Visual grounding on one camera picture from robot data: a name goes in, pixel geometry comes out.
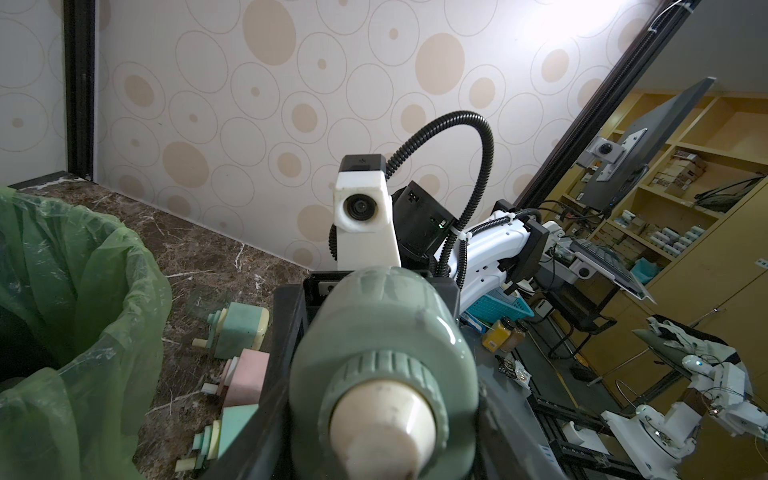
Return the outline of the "sage green pencil sharpener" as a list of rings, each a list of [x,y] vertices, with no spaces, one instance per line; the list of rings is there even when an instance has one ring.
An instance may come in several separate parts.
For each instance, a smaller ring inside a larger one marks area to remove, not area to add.
[[[464,479],[474,463],[477,368],[440,301],[326,300],[294,355],[289,405],[301,479]]]

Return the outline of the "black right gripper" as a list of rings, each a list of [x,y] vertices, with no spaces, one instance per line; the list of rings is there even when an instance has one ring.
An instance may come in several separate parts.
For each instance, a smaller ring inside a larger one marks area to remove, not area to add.
[[[317,271],[302,285],[284,285],[274,291],[270,358],[264,393],[287,379],[299,341],[326,300],[344,305],[405,305],[444,309],[457,318],[461,293],[456,282],[428,270],[364,268],[356,271]]]

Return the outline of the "mint green pencil sharpener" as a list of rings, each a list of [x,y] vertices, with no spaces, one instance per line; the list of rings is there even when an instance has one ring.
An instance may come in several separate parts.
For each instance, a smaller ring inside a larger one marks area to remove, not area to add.
[[[192,346],[209,350],[216,359],[229,360],[244,349],[259,350],[269,322],[268,309],[231,302],[207,316],[208,336],[193,339]]]

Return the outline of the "light green pencil sharpener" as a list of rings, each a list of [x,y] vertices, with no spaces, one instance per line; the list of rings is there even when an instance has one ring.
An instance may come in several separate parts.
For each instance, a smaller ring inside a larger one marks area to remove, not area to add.
[[[220,419],[206,425],[202,432],[194,436],[193,455],[178,460],[174,472],[201,470],[217,460],[233,444],[258,407],[258,404],[224,407]]]

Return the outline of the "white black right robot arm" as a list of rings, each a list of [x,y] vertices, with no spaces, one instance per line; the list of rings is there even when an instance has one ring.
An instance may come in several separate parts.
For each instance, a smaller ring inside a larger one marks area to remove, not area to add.
[[[459,217],[416,182],[388,194],[388,180],[412,154],[457,126],[474,129],[481,142],[478,176]],[[491,127],[482,115],[458,110],[419,129],[390,158],[351,154],[342,159],[334,191],[335,219],[328,234],[337,268],[313,272],[300,285],[277,289],[275,349],[266,370],[266,390],[286,388],[299,340],[331,290],[355,270],[402,266],[437,287],[456,314],[503,283],[527,279],[538,270],[554,235],[537,209],[516,210],[499,200],[488,220],[468,224],[490,178],[493,143]]]

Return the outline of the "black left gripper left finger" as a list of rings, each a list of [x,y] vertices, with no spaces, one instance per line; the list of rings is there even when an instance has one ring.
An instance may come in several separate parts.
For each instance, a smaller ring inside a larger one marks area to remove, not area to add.
[[[291,458],[289,370],[269,384],[254,416],[204,479],[298,479]]]

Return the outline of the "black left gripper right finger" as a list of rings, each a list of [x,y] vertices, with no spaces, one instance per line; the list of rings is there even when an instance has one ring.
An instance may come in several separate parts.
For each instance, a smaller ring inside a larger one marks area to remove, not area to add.
[[[476,417],[475,479],[564,479],[554,453],[515,383],[482,381]]]

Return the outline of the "pink pencil sharpener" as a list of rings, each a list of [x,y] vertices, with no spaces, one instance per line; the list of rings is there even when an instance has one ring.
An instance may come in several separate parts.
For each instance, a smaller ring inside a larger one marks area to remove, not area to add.
[[[223,399],[223,407],[258,404],[262,395],[270,355],[243,349],[229,359],[217,383],[204,383],[201,392]]]

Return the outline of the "green plastic bin liner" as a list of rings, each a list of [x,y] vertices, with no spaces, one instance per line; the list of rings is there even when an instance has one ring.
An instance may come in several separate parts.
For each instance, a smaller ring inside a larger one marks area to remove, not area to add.
[[[117,218],[1,191],[1,475],[136,479],[171,287]]]

